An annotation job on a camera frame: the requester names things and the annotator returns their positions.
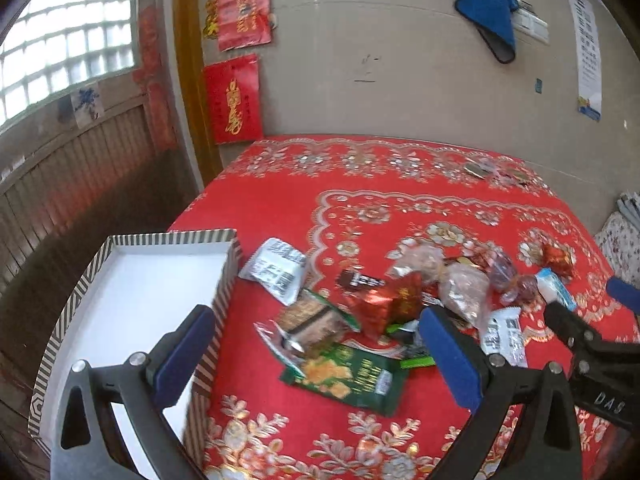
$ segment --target metal screw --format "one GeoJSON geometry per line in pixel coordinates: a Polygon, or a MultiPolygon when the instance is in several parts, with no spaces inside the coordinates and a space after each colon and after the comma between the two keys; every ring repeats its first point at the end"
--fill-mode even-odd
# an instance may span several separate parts
{"type": "Polygon", "coordinates": [[[491,354],[489,355],[489,363],[491,364],[491,366],[499,368],[501,366],[504,366],[505,360],[504,357],[502,357],[500,354],[491,354]]]}
{"type": "Polygon", "coordinates": [[[581,374],[588,374],[590,370],[589,363],[587,361],[580,361],[578,363],[578,370],[580,370],[581,374]]]}
{"type": "Polygon", "coordinates": [[[129,357],[129,364],[134,366],[140,366],[146,361],[146,354],[144,352],[136,352],[129,357]]]}
{"type": "Polygon", "coordinates": [[[562,365],[560,363],[556,363],[555,361],[551,361],[549,363],[549,370],[551,370],[551,373],[561,374],[562,373],[562,365]]]}
{"type": "Polygon", "coordinates": [[[85,367],[86,367],[86,361],[84,359],[80,359],[79,361],[76,361],[75,363],[73,363],[71,369],[76,373],[78,373],[84,370],[85,367]]]}

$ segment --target window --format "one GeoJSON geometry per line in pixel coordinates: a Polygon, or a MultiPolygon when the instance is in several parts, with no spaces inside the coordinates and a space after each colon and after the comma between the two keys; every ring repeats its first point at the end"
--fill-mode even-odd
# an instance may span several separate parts
{"type": "Polygon", "coordinates": [[[31,0],[0,45],[0,124],[88,79],[133,66],[133,0],[31,0]]]}

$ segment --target black and green package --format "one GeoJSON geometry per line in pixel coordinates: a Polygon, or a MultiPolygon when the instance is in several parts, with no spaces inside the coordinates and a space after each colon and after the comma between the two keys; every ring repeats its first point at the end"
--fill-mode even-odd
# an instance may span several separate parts
{"type": "Polygon", "coordinates": [[[393,415],[398,407],[409,373],[396,359],[341,344],[332,345],[300,367],[304,378],[286,368],[280,380],[385,416],[393,415]]]}

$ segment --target white box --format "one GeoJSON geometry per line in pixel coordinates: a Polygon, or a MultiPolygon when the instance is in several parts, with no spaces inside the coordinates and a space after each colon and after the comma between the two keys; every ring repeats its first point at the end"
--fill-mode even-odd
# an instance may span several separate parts
{"type": "MultiPolygon", "coordinates": [[[[75,361],[85,359],[93,368],[121,364],[133,352],[149,352],[194,306],[209,304],[216,314],[214,338],[178,403],[163,412],[200,466],[209,394],[240,254],[233,229],[109,237],[80,277],[42,357],[28,421],[39,446],[50,454],[60,397],[75,361]]],[[[124,407],[113,407],[139,473],[157,478],[124,407]]]]}

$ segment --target wooden door frame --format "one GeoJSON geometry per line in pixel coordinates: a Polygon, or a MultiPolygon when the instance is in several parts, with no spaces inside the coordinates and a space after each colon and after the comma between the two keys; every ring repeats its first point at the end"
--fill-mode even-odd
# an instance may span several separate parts
{"type": "Polygon", "coordinates": [[[193,149],[204,185],[221,171],[222,161],[210,131],[198,0],[173,0],[175,57],[193,149]]]}

